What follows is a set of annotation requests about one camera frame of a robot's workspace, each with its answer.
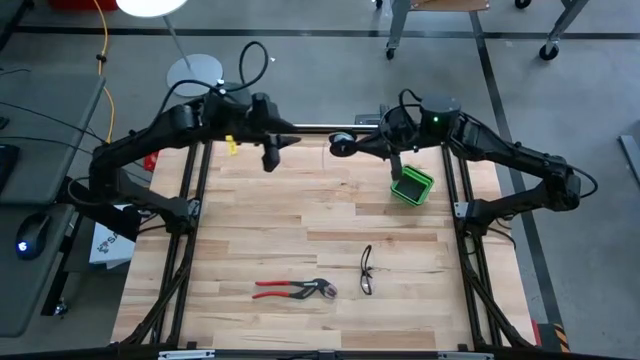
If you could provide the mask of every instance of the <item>concrete floor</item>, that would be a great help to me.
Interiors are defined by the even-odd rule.
[[[178,28],[194,29],[388,30],[388,2],[382,12],[375,13],[368,0],[191,0],[172,18]],[[559,1],[534,2],[523,12],[512,1],[495,0],[490,11],[480,14],[480,21],[485,31],[547,32],[561,10]],[[640,3],[634,0],[591,0],[569,32],[640,32],[638,16]],[[122,13],[107,19],[114,28],[162,27],[158,20]],[[97,27],[99,19],[92,12],[52,12],[39,2],[22,24]],[[415,13],[409,15],[406,29],[470,32],[472,27],[466,13]],[[409,87],[417,93],[456,96],[465,111],[496,126],[473,39],[403,39],[391,62],[384,56],[386,39],[381,37],[218,36],[183,37],[183,42],[189,53],[218,57],[225,79],[237,81],[240,50],[254,39],[265,44],[274,60],[253,89],[269,93],[283,117],[294,123],[350,124],[356,114],[375,112],[380,103],[394,104],[398,91]],[[600,191],[573,212],[534,213],[560,314],[573,351],[638,358],[640,265],[635,258],[640,231],[634,225],[640,214],[640,189],[616,137],[640,130],[636,99],[640,42],[564,40],[560,56],[550,63],[537,58],[542,44],[541,40],[487,40],[514,140],[562,155],[600,182]],[[101,46],[102,37],[97,35],[19,33],[0,53],[0,65],[28,66],[34,71],[95,71],[94,55]],[[165,72],[177,58],[166,36],[110,37],[106,76],[117,106],[115,138],[150,122],[166,91]],[[257,71],[259,63],[250,55],[247,73]],[[102,136],[107,131],[108,109],[101,99],[91,123]],[[86,163],[78,160],[73,171],[84,167]],[[503,191],[513,191],[505,169],[499,169],[499,177]],[[525,182],[536,183],[529,177]],[[584,188],[589,186],[585,181]],[[532,318],[545,322],[527,238],[519,220],[513,225]],[[95,300],[77,301],[77,313],[58,325],[34,320],[26,339],[2,341],[0,352],[105,345],[113,321],[88,323],[85,314],[91,313],[86,309],[99,309],[104,315],[100,319],[115,317],[124,278],[116,279],[111,277],[113,284],[108,287],[79,287],[79,294]],[[27,347],[42,336],[50,341]]]

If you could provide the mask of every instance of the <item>pliers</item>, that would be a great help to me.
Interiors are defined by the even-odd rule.
[[[259,299],[265,296],[282,296],[292,299],[306,299],[311,294],[320,291],[322,296],[328,299],[334,299],[338,295],[338,289],[325,279],[313,279],[312,281],[256,281],[258,286],[298,286],[302,290],[297,293],[288,293],[286,291],[267,291],[253,295],[251,298]]]

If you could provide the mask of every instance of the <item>safety glasses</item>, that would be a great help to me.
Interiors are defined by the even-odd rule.
[[[373,277],[369,273],[373,268],[367,264],[369,262],[369,255],[371,255],[371,249],[371,245],[367,245],[362,253],[362,258],[360,259],[360,270],[362,271],[360,273],[360,287],[366,295],[373,294],[373,288],[371,287],[370,281]]]

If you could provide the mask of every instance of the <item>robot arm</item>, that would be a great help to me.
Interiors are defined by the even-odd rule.
[[[174,106],[144,130],[131,131],[123,139],[96,148],[89,167],[92,201],[131,203],[158,213],[167,231],[186,233],[193,229],[193,204],[181,198],[168,199],[139,186],[122,166],[165,148],[226,141],[227,136],[232,136],[237,143],[262,145],[264,170],[273,171],[280,163],[279,150],[300,141],[278,133],[294,132],[295,126],[280,118],[276,104],[266,94],[251,95],[246,89],[232,94],[220,87],[202,98]]]
[[[501,139],[486,125],[462,113],[455,99],[425,97],[417,107],[421,114],[419,124],[402,107],[397,107],[384,116],[378,129],[362,140],[357,141],[353,134],[332,135],[331,153],[345,157],[364,152],[390,159],[392,178],[397,180],[402,174],[401,152],[418,152],[444,144],[461,159],[488,160],[541,178],[538,186],[522,193],[494,201],[478,199],[458,204],[457,216],[463,220],[465,231],[473,235],[485,235],[489,224],[497,218],[539,208],[568,211],[580,204],[580,178],[564,158]]]

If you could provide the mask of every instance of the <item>wooden table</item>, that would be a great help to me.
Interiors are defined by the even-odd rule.
[[[440,148],[403,154],[405,164],[436,179],[428,203],[411,208],[392,197],[388,162],[364,154],[335,158],[325,142],[326,136],[306,136],[281,151],[282,162],[270,174],[262,171],[261,147],[241,146],[230,156],[225,143],[215,144],[181,344],[277,350],[452,350],[471,344]],[[152,190],[178,194],[186,153],[162,152]],[[469,168],[476,197],[500,196],[493,164]],[[168,240],[163,230],[139,238],[114,341],[129,335],[157,299]],[[359,285],[368,244],[373,296]],[[534,341],[513,245],[491,234],[484,244],[498,305]],[[318,277],[337,286],[336,300],[318,293],[302,301],[251,299],[263,290],[255,281]],[[168,309],[163,339],[172,305]]]

